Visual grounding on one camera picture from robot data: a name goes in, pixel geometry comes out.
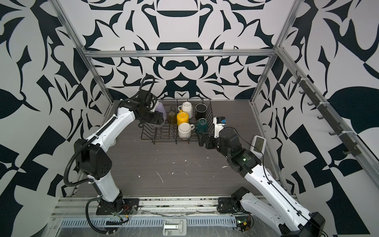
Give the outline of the cream mug dark green outside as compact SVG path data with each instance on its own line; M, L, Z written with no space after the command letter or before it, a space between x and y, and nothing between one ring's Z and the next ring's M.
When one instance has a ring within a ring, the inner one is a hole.
M203 134L203 133L206 133L207 131L208 131L208 121L207 121L207 119L200 118L197 121L196 133L197 134Z

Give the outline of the lilac plastic cup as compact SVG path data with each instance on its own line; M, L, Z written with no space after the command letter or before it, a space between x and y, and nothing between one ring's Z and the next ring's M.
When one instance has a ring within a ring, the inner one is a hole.
M162 113L164 120L167 120L167 113L166 113L165 107L160 101L157 102L155 111Z

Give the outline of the white mug red inside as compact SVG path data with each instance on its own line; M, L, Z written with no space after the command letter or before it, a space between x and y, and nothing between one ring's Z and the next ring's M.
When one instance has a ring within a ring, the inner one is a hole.
M181 123L178 126L178 135L181 139L189 139L191 132L194 130L195 125L187 122Z

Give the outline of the olive green glass cup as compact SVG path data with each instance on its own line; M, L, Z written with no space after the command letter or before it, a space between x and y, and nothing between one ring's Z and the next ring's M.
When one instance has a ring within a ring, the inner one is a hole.
M169 124L177 123L177 113L174 110L170 110L167 115L167 121Z

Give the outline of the black mug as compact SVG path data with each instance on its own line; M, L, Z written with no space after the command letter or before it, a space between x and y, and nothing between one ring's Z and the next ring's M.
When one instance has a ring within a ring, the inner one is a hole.
M200 120L201 118L206 118L207 113L207 105L204 103L199 103L195 106L195 119Z

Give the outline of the yellow mug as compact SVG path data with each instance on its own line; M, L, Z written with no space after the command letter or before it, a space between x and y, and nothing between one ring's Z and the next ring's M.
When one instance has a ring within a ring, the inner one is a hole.
M185 111L180 110L177 114L177 126L180 126L183 123L189 123L189 114Z

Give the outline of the white faceted mug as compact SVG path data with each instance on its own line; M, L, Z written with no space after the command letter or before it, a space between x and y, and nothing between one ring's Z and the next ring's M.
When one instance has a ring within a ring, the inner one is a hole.
M189 118L191 119L192 116L193 116L193 107L192 107L192 103L189 102L189 101L185 101L182 103L182 105L180 105L178 107L178 110L179 111L183 111L183 112L186 112L189 116Z

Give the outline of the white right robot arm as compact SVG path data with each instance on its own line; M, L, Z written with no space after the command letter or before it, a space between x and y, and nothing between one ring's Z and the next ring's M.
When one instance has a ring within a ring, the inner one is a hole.
M215 149L226 157L230 167L252 184L268 201L264 203L245 188L239 188L233 197L241 208L269 225L282 237L321 237L325 218L318 212L310 212L291 197L271 177L263 162L240 143L239 136L229 127L219 135L201 133L200 147Z

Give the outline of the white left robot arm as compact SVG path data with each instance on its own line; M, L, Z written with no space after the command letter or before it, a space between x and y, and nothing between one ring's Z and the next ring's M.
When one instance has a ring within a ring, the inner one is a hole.
M70 158L63 176L68 187L82 183L92 184L100 203L109 212L121 212L122 192L116 186L112 174L112 161L107 155L109 148L116 142L121 132L135 120L140 123L162 125L163 113L155 110L158 99L149 90L140 90L132 98L117 100L111 117L94 134L87 139L78 139L74 144L74 154ZM69 172L75 164L87 178L71 182Z

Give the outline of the white digital thermometer display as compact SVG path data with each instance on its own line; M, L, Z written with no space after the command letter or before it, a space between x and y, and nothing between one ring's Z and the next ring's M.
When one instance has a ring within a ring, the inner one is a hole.
M264 156L266 148L266 139L261 136L254 136L253 141L251 143L250 151L261 159Z

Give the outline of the silver latch bracket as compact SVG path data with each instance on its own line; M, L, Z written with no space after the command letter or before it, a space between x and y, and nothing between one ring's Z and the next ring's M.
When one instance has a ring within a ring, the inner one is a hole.
M162 234L166 237L184 237L187 235L188 221L185 218L165 218Z

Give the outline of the grey wall hook rail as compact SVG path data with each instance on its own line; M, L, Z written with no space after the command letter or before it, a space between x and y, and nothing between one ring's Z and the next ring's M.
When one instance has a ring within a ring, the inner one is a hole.
M320 120L325 120L331 127L332 131L329 132L330 136L337 136L342 143L347 148L344 152L345 155L353 155L357 157L362 154L362 151L358 147L357 139L353 136L353 132L347 125L342 121L342 118L337 114L332 105L325 99L325 97L320 93L320 91L313 85L309 78L303 78L299 75L299 71L296 71L296 80L293 82L298 84L302 91L301 94L305 94L311 100L308 103L309 106L315 107L321 114L317 118Z

